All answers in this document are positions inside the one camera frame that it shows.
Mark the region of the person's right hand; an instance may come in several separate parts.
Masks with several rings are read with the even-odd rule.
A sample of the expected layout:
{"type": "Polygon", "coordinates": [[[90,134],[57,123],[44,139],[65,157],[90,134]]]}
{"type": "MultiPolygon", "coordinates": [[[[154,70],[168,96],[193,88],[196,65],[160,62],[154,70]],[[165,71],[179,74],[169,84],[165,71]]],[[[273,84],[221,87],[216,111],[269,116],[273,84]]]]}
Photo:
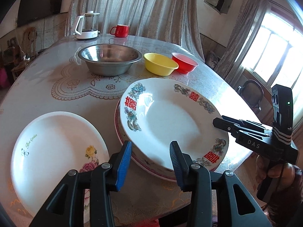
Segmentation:
{"type": "Polygon", "coordinates": [[[279,164],[271,169],[267,169],[265,165],[265,159],[258,155],[256,158],[256,181],[258,184],[268,176],[270,178],[280,178],[280,184],[278,191],[287,189],[288,187],[295,185],[295,179],[302,175],[302,170],[290,163],[284,165],[279,164]]]}

